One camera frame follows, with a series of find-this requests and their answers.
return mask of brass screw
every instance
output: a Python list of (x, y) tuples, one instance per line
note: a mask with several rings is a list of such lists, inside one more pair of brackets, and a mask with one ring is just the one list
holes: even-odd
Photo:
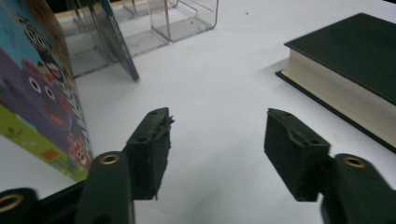
[(354, 166), (357, 168), (364, 168), (366, 167), (366, 163), (364, 161), (361, 161), (357, 158), (353, 158), (353, 157), (346, 157), (344, 158), (344, 163), (350, 165), (350, 166)]
[(23, 201), (23, 195), (21, 195), (21, 194), (6, 195), (3, 198), (0, 198), (0, 203), (4, 202), (6, 200), (12, 200), (12, 201), (5, 204), (4, 206), (0, 206), (0, 213), (9, 211), (9, 210), (13, 209), (14, 207), (18, 206)]
[(120, 160), (120, 157), (117, 155), (108, 155), (108, 156), (103, 157), (100, 160), (100, 163), (102, 163), (103, 165), (110, 165), (110, 164), (116, 163), (119, 160)]

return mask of cartoon illustration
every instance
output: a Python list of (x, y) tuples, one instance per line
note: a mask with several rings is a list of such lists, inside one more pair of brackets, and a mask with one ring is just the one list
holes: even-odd
[(25, 1), (0, 0), (0, 105), (69, 155), (59, 162), (47, 148), (49, 163), (88, 169), (93, 156), (67, 55), (32, 12)]

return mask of colorful box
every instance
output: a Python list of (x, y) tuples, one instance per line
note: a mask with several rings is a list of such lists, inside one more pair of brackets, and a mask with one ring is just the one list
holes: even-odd
[(59, 23), (43, 2), (0, 0), (0, 133), (79, 181), (92, 150)]

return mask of cartoon eye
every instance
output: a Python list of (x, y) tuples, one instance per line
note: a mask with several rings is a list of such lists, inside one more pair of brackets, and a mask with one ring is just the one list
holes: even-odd
[(81, 151), (81, 148), (79, 148), (78, 150), (77, 150), (77, 158), (79, 159), (79, 160), (81, 160), (82, 159), (82, 157), (84, 156), (84, 154), (82, 153), (82, 151)]
[(38, 83), (35, 81), (34, 78), (29, 77), (30, 85), (32, 86), (33, 90), (35, 90), (38, 94), (41, 94), (41, 89)]
[(52, 90), (50, 88), (48, 88), (47, 86), (45, 88), (46, 88), (46, 93), (47, 93), (48, 97), (51, 100), (55, 100), (55, 95), (53, 94)]

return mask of book cover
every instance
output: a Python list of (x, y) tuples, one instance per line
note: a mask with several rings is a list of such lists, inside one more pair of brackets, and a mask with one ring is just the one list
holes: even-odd
[(96, 29), (103, 42), (104, 52), (112, 62), (120, 63), (133, 80), (138, 80), (139, 75), (134, 66), (134, 61), (125, 44), (120, 27), (108, 0), (83, 0), (83, 7), (88, 7), (95, 23)]
[[(355, 102), (350, 100), (349, 104), (351, 107), (348, 110), (355, 109), (353, 111), (355, 115), (346, 113), (343, 110), (344, 108), (336, 108), (334, 105), (338, 103), (332, 104), (333, 102), (324, 100), (323, 97), (318, 96), (306, 86), (298, 83), (298, 77), (296, 79), (296, 76), (288, 75), (285, 69), (276, 74), (342, 119), (374, 138), (383, 146), (396, 152), (396, 146), (392, 142), (394, 138), (392, 137), (393, 130), (391, 128), (396, 124), (395, 120), (392, 119), (396, 113), (396, 88), (394, 88), (396, 87), (395, 40), (396, 24), (360, 13), (285, 44), (290, 48), (290, 52), (295, 51), (303, 55), (308, 60), (320, 64), (325, 69), (329, 69), (337, 76), (344, 78), (346, 82), (351, 83), (350, 85), (358, 86), (362, 91), (367, 91), (369, 92), (368, 94), (371, 94), (362, 96), (356, 95), (357, 93), (354, 89), (342, 90), (345, 95), (338, 96), (338, 101), (349, 96), (352, 97), (353, 94), (355, 95), (352, 98), (347, 99), (378, 98), (375, 102), (368, 102), (365, 106), (360, 105), (361, 111), (356, 111), (357, 107), (353, 107)], [(377, 111), (373, 110), (371, 111), (373, 114), (371, 117), (356, 119), (356, 114), (362, 114), (364, 117), (364, 113), (377, 107), (379, 102), (386, 105), (390, 110), (388, 112), (379, 111), (380, 109)], [(380, 118), (382, 114), (387, 114), (389, 117)], [(384, 127), (377, 127), (377, 129), (382, 128), (382, 131), (374, 130), (372, 126), (365, 125), (377, 120), (380, 121), (378, 126), (381, 126), (381, 122), (384, 124)]]
[(91, 146), (67, 52), (43, 16), (37, 1), (0, 1), (0, 132), (79, 181)]

